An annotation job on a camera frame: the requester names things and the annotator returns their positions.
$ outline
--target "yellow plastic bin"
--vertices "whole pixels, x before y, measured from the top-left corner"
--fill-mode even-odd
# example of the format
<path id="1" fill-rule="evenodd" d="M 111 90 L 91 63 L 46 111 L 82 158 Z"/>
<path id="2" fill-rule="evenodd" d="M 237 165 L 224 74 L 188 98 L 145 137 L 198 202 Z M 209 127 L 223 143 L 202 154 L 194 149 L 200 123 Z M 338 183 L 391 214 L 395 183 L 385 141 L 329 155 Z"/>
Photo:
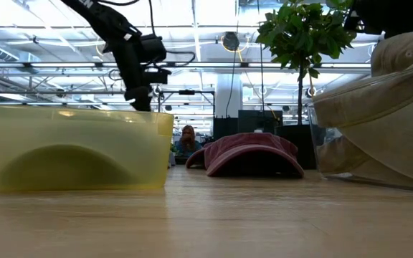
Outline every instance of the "yellow plastic bin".
<path id="1" fill-rule="evenodd" d="M 174 117 L 0 106 L 0 191 L 159 188 Z"/>

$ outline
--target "green leaves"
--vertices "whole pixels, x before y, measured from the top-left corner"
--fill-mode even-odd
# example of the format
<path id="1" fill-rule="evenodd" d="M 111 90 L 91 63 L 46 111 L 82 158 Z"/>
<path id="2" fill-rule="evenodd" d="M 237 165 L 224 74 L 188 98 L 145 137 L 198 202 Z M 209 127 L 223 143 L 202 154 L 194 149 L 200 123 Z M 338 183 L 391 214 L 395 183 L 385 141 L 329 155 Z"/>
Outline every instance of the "green leaves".
<path id="1" fill-rule="evenodd" d="M 287 21 L 288 17 L 293 13 L 293 9 L 288 6 L 281 6 L 280 10 L 278 11 L 277 19 L 279 22 Z"/>
<path id="2" fill-rule="evenodd" d="M 308 68 L 308 74 L 313 78 L 318 78 L 318 75 L 320 74 L 320 72 L 315 70 L 313 67 L 310 67 Z"/>
<path id="3" fill-rule="evenodd" d="M 313 65 L 322 62 L 321 54 L 338 59 L 343 49 L 351 46 L 356 36 L 346 32 L 342 23 L 351 0 L 332 0 L 334 7 L 323 13 L 321 4 L 304 4 L 302 0 L 287 0 L 278 11 L 266 14 L 260 25 L 257 42 L 270 48 L 272 62 L 284 68 L 303 71 L 317 78 Z"/>
<path id="4" fill-rule="evenodd" d="M 290 62 L 291 57 L 292 57 L 291 54 L 283 54 L 279 57 L 272 59 L 272 62 L 280 63 L 281 68 L 283 69 Z"/>
<path id="5" fill-rule="evenodd" d="M 314 61 L 316 64 L 321 63 L 321 60 L 322 60 L 322 58 L 321 58 L 321 56 L 320 56 L 319 53 L 314 53 L 314 54 L 313 54 L 313 61 Z"/>
<path id="6" fill-rule="evenodd" d="M 265 14 L 265 19 L 266 19 L 268 22 L 273 21 L 274 17 L 275 17 L 275 16 L 274 16 L 273 13 L 266 13 L 266 14 Z"/>
<path id="7" fill-rule="evenodd" d="M 294 25 L 294 27 L 298 28 L 298 29 L 302 29 L 303 23 L 302 23 L 302 18 L 300 18 L 297 15 L 293 15 L 290 18 L 290 23 L 292 25 Z"/>

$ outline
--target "wooden floor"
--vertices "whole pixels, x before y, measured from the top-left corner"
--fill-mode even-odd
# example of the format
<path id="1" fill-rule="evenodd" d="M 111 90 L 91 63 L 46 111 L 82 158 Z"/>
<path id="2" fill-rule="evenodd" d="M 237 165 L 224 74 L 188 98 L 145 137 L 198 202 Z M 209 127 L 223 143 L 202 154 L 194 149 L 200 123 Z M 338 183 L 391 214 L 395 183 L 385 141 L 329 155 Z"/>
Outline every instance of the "wooden floor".
<path id="1" fill-rule="evenodd" d="M 308 175 L 0 196 L 0 257 L 413 257 L 412 192 Z"/>

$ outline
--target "person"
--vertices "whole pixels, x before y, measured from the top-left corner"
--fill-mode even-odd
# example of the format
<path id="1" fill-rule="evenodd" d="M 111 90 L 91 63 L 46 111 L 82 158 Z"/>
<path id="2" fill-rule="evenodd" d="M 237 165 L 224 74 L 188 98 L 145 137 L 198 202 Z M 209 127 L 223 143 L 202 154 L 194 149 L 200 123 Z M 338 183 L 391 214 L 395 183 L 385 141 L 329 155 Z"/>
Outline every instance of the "person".
<path id="1" fill-rule="evenodd" d="M 195 132 L 192 126 L 184 126 L 181 140 L 175 143 L 175 148 L 179 156 L 183 158 L 189 158 L 201 149 L 201 144 L 195 140 Z"/>

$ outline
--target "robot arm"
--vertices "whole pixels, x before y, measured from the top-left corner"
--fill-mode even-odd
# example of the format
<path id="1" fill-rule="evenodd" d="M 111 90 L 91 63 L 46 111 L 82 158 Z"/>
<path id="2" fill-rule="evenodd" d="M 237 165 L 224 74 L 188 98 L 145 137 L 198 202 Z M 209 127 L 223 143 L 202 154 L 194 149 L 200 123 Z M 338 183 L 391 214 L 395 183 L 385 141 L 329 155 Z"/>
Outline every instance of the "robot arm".
<path id="1" fill-rule="evenodd" d="M 353 0 L 345 28 L 367 34 L 385 32 L 386 38 L 413 32 L 413 4 L 397 0 Z"/>
<path id="2" fill-rule="evenodd" d="M 112 52 L 125 84 L 125 100 L 138 111 L 151 111 L 151 83 L 167 83 L 170 71 L 158 68 L 147 72 L 141 63 L 165 60 L 166 50 L 162 38 L 155 34 L 142 35 L 121 13 L 100 0 L 61 0 L 84 17 L 105 42 L 104 52 Z"/>

